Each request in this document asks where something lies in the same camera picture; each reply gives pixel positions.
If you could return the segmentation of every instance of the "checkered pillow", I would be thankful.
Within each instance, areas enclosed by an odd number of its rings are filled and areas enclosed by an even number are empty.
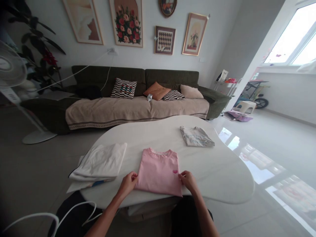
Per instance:
[[[133,99],[136,85],[137,82],[130,82],[116,78],[111,97]]]
[[[180,100],[184,99],[184,95],[179,91],[169,91],[162,99],[163,100]]]

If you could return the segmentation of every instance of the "white wall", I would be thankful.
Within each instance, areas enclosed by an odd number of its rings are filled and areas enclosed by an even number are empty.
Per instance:
[[[270,88],[263,91],[267,109],[316,124],[316,75],[260,73]]]
[[[144,48],[115,45],[108,0],[94,0],[105,46],[77,42],[62,0],[27,0],[26,2],[33,15],[53,29],[57,35],[53,35],[40,26],[39,29],[67,54],[64,56],[58,52],[54,53],[58,65],[62,67],[63,78],[71,75],[70,67],[72,65],[87,65],[101,56],[107,48],[115,46],[119,55],[113,56],[113,64],[111,63],[112,56],[105,56],[94,65],[110,66],[112,64],[113,66],[143,69],[196,70],[200,72],[199,84],[209,87],[242,0],[180,0],[174,14],[169,18],[164,18],[161,14],[158,0],[143,0]],[[197,57],[182,55],[190,12],[211,14]],[[176,29],[172,56],[154,54],[153,38],[156,25]],[[19,46],[20,39],[27,32],[27,28],[23,23],[9,24],[6,28],[11,38]],[[201,57],[205,58],[204,63],[199,63]],[[70,79],[66,84],[70,83],[74,83],[74,80]]]
[[[268,31],[261,46],[259,47],[253,60],[251,61],[248,69],[246,70],[243,76],[244,79],[241,81],[239,87],[234,92],[235,97],[233,97],[227,104],[226,110],[230,110],[233,108],[239,95],[245,88],[247,82],[252,78],[257,67],[261,64],[263,57],[267,55],[269,48],[273,46],[273,44],[277,41],[277,38],[282,34],[282,31],[285,29],[285,27],[287,26],[288,22],[290,21],[295,12],[295,4],[297,2],[297,0],[285,0],[270,30]]]
[[[258,51],[284,0],[244,0],[225,46],[215,78],[223,71],[240,79]]]

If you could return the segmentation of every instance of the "white stool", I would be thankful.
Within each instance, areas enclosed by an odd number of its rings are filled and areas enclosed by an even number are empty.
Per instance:
[[[245,113],[247,111],[247,109],[252,108],[250,114],[252,114],[252,112],[254,111],[254,109],[256,108],[257,104],[255,102],[251,102],[251,101],[240,101],[239,104],[236,106],[236,108],[238,108],[238,106],[241,105],[241,109],[239,110],[239,112],[241,113]]]

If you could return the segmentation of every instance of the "hand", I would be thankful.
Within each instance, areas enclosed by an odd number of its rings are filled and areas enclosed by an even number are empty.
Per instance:
[[[195,177],[190,171],[183,171],[181,174],[178,174],[178,177],[191,194],[199,192]]]
[[[122,180],[121,186],[118,189],[117,196],[121,198],[126,198],[126,196],[134,189],[135,184],[138,181],[138,174],[134,171],[130,172]]]

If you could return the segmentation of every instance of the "tiled floor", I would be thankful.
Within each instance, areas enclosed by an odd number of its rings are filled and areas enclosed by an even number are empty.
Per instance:
[[[2,110],[0,123],[3,224],[30,213],[55,213],[68,197],[68,174],[105,130],[23,145],[22,138],[35,127],[22,114]],[[206,200],[221,235],[316,236],[316,128],[259,110],[247,123],[223,117],[210,123],[256,181],[255,194],[245,204]],[[46,236],[50,223],[49,218],[28,219],[12,231],[17,236]],[[136,224],[117,215],[107,236],[167,236],[169,227],[170,215]]]

